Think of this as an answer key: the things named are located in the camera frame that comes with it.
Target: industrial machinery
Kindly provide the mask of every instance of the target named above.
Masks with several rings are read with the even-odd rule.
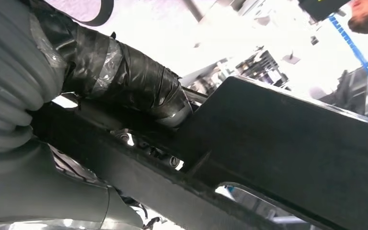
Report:
[[[207,98],[42,1],[0,0],[0,229],[151,228],[135,203],[188,230],[283,229],[221,185],[368,230],[368,118],[235,77]]]

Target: taped cable bundle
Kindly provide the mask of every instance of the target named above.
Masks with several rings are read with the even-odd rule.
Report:
[[[32,1],[42,31],[68,64],[64,92],[142,111],[169,127],[192,113],[179,77],[140,51],[79,26],[45,2]]]

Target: black plastic panel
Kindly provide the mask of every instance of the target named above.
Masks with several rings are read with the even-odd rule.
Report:
[[[323,228],[368,230],[366,118],[277,90],[223,82],[178,131],[183,152],[210,151],[195,177],[242,184]]]

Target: metal bolt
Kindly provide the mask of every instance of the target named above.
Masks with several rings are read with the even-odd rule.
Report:
[[[177,167],[179,163],[180,163],[180,160],[178,158],[176,157],[170,158],[170,166],[172,166],[173,168]]]

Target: metal frame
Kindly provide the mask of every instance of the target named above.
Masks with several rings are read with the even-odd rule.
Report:
[[[278,229],[215,194],[222,184],[321,229],[368,229],[368,120],[261,82],[228,78],[176,132],[86,101],[73,112],[48,105],[32,126],[127,196],[191,230]],[[110,135],[122,128],[183,160],[185,174]]]

